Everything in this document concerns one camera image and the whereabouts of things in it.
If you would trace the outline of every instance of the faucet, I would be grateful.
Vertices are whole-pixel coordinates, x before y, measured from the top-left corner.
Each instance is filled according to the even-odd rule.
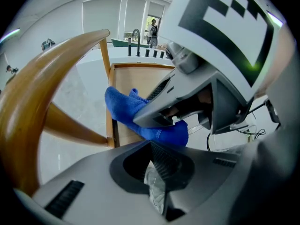
[[[132,38],[133,38],[135,32],[137,32],[137,36],[138,36],[136,56],[139,57],[139,56],[140,56],[140,40],[141,40],[141,34],[140,34],[140,31],[139,31],[138,29],[134,29],[133,32],[132,32],[132,35],[131,35]]]

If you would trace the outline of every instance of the wooden chair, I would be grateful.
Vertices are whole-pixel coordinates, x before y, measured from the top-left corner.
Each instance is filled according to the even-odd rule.
[[[115,148],[142,138],[106,113],[106,137],[75,121],[51,102],[71,67],[100,43],[109,86],[128,94],[132,88],[147,97],[173,66],[124,63],[110,66],[108,30],[81,34],[36,56],[0,96],[0,157],[13,187],[33,195],[39,188],[38,144],[42,131],[95,145]]]

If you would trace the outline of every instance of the blue cloth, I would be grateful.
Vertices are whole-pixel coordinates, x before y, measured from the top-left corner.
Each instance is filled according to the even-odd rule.
[[[137,89],[132,89],[129,96],[108,87],[105,92],[105,103],[112,119],[125,124],[128,128],[147,140],[154,140],[178,146],[186,146],[188,142],[188,125],[179,121],[174,126],[159,128],[143,128],[133,122],[135,114],[149,101],[138,96]]]

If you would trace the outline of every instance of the blue towel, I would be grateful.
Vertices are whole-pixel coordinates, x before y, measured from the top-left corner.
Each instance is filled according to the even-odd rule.
[[[188,125],[179,121],[174,126],[160,128],[142,128],[133,122],[135,114],[149,101],[138,96],[137,89],[132,89],[129,96],[108,87],[105,92],[105,103],[112,119],[125,124],[128,128],[147,140],[161,143],[186,146],[188,142]]]

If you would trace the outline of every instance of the white floor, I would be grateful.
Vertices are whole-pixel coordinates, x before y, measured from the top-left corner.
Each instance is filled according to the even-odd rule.
[[[99,92],[102,93],[105,89],[106,87],[99,88]],[[61,84],[53,101],[77,121],[101,135],[106,135],[106,106],[104,98],[103,100],[98,101],[92,101],[89,98],[79,77],[76,66],[72,68]],[[258,112],[264,114],[267,113],[267,111],[264,110],[258,110]],[[270,120],[270,118],[264,117],[263,122],[269,124],[268,119]],[[188,123],[188,128],[198,125],[197,115],[193,115],[185,120]],[[209,130],[202,128],[191,134],[187,146],[190,148],[206,150],[206,138],[208,133]],[[246,142],[247,137],[238,132],[212,135],[209,140],[211,150],[224,149]],[[107,150],[106,147],[82,145],[57,138],[44,132],[41,136],[39,151],[39,174],[41,184],[45,184],[81,158],[105,150]]]

